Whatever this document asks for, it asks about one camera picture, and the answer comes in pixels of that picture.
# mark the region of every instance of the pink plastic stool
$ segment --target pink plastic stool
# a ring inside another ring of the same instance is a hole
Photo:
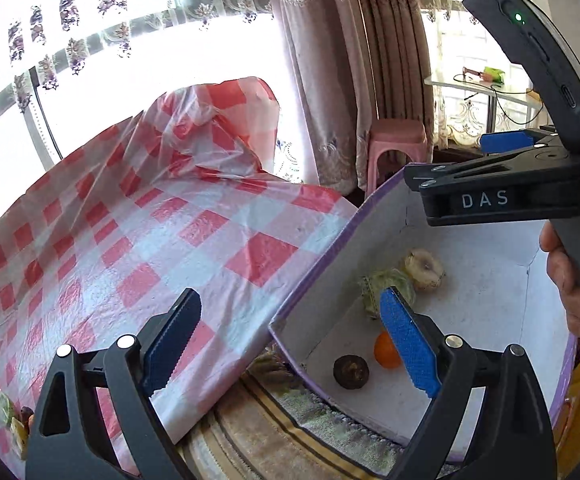
[[[410,119],[378,119],[370,128],[366,198],[376,189],[379,157],[388,150],[405,153],[412,162],[427,161],[425,127]]]

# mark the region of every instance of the human hand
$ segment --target human hand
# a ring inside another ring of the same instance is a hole
[[[580,337],[580,287],[576,285],[577,271],[550,222],[545,222],[539,235],[539,245],[549,253],[546,270],[559,289],[561,303],[566,309],[568,328]]]

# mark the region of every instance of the cable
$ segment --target cable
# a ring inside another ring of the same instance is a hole
[[[495,100],[497,101],[497,106],[499,106],[499,108],[501,108],[501,112],[503,112],[504,117],[508,121],[510,121],[511,123],[516,124],[517,126],[528,126],[528,124],[533,123],[539,117],[539,115],[541,114],[541,112],[544,111],[544,108],[545,108],[545,103],[542,101],[541,102],[541,108],[539,108],[539,111],[536,113],[536,115],[532,119],[530,119],[526,123],[517,123],[512,117],[510,117],[506,113],[506,111],[502,107],[501,103],[499,102],[499,94],[504,94],[504,95],[528,95],[531,92],[531,90],[526,90],[525,92],[503,92],[503,91],[497,90],[495,88],[495,85],[497,85],[497,83],[491,83],[490,85],[484,85],[484,84],[481,84],[481,83],[478,83],[478,82],[475,82],[475,81],[468,81],[468,80],[466,80],[465,75],[463,75],[463,74],[457,74],[452,79],[454,81],[456,81],[457,83],[468,83],[468,84],[471,84],[471,85],[474,85],[474,86],[480,86],[481,88],[485,88],[485,89],[488,89],[488,90],[492,90],[494,92]]]
[[[541,108],[539,108],[539,111],[536,113],[536,115],[530,119],[529,121],[525,122],[525,123],[517,123],[512,117],[510,117],[505,110],[503,110],[503,107],[501,106],[501,103],[499,102],[499,95],[497,95],[497,91],[493,88],[492,91],[494,92],[495,95],[495,99],[497,100],[497,105],[499,106],[499,108],[501,108],[501,111],[503,112],[504,117],[512,122],[515,123],[518,126],[528,126],[528,124],[532,124],[534,123],[534,121],[539,117],[539,115],[541,114],[541,112],[544,111],[545,108],[545,103],[543,101],[541,101]]]

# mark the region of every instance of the plastic tablecloth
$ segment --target plastic tablecloth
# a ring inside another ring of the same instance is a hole
[[[257,78],[180,89],[33,184],[0,219],[0,389],[34,406],[58,346],[107,348],[192,287],[201,322],[151,397],[180,439],[263,348],[272,315],[355,212],[332,190],[262,169],[278,115]],[[132,471],[109,394],[99,397]],[[0,456],[24,476],[3,428]]]

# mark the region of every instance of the green vegetable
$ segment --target green vegetable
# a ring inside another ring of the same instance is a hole
[[[12,418],[18,418],[18,412],[14,403],[0,390],[0,423],[6,428],[10,425]]]
[[[381,317],[379,314],[379,300],[381,300],[381,293],[388,287],[397,287],[409,306],[413,306],[417,299],[410,278],[399,269],[379,270],[370,276],[362,277],[359,285],[361,285],[363,308],[372,319]]]

